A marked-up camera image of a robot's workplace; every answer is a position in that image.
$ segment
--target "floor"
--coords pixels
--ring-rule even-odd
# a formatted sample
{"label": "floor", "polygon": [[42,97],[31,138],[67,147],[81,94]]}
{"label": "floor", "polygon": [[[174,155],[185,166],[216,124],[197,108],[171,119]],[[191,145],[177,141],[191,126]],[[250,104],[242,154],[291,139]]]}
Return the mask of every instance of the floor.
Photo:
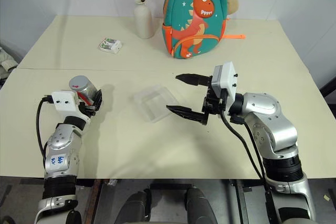
{"label": "floor", "polygon": [[[218,223],[240,223],[235,187],[231,186],[229,180],[218,179],[121,179],[118,180],[115,187],[104,184],[94,223],[113,224],[126,199],[138,190],[150,187],[152,183],[182,183],[197,186],[204,192],[212,205]],[[336,223],[336,202],[332,200],[336,192],[336,179],[311,179],[309,183],[316,206],[318,223]],[[76,190],[79,200],[76,209],[81,212],[84,219],[91,188],[78,186]],[[42,192],[42,179],[0,177],[0,216],[10,215],[17,224],[33,223]],[[184,190],[152,190],[151,221],[186,223],[184,193]],[[263,188],[260,186],[245,188],[244,196],[249,223],[267,224]]]}

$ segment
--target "transparent plastic box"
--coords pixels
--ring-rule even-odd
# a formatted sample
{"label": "transparent plastic box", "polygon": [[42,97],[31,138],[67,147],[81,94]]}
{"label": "transparent plastic box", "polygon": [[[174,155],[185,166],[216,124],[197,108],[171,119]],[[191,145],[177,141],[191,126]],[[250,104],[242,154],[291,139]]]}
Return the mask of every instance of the transparent plastic box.
{"label": "transparent plastic box", "polygon": [[178,105],[173,94],[161,85],[155,85],[134,95],[134,101],[144,118],[155,123],[171,114],[166,105]]}

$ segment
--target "teal backpack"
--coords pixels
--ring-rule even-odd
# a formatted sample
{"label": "teal backpack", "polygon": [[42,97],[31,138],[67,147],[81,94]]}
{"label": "teal backpack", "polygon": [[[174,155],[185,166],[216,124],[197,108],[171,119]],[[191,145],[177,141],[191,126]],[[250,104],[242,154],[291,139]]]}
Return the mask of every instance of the teal backpack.
{"label": "teal backpack", "polygon": [[168,52],[186,59],[210,51],[222,39],[227,0],[165,0],[163,15]]}

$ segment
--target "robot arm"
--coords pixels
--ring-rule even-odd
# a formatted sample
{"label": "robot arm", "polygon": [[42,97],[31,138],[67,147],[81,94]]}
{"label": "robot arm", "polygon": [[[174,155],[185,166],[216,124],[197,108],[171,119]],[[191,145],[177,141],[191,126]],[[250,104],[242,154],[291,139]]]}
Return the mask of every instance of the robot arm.
{"label": "robot arm", "polygon": [[187,84],[208,87],[202,112],[182,106],[167,106],[183,118],[207,123],[209,114],[225,113],[231,122],[245,124],[256,144],[266,175],[266,207],[270,223],[293,218],[315,220],[308,180],[302,172],[297,147],[297,131],[281,112],[279,102],[268,94],[236,93],[238,74],[231,62],[215,68],[213,76],[177,76]]}
{"label": "robot arm", "polygon": [[34,223],[81,223],[80,213],[74,210],[78,204],[75,185],[79,149],[90,118],[100,108],[102,95],[84,76],[74,77],[70,87],[72,82],[78,84],[75,85],[77,88],[84,87],[79,91],[56,91],[51,94],[64,122],[57,125],[47,142],[43,199],[38,204]]}

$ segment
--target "cartoon dinosaur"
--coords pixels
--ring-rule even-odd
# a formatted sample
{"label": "cartoon dinosaur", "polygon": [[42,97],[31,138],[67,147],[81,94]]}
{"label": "cartoon dinosaur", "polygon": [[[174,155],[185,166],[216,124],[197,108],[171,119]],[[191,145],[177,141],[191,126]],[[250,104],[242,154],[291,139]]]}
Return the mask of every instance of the cartoon dinosaur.
{"label": "cartoon dinosaur", "polygon": [[[214,3],[211,0],[193,0],[190,5],[193,10],[189,10],[189,14],[193,17],[188,19],[188,24],[181,27],[181,30],[172,30],[172,37],[181,40],[186,37],[203,35],[208,24],[203,20],[210,18],[215,12]],[[202,45],[203,39],[190,39],[181,43],[181,57],[189,58],[194,54],[199,53],[199,48]],[[194,45],[193,53],[189,49]]]}

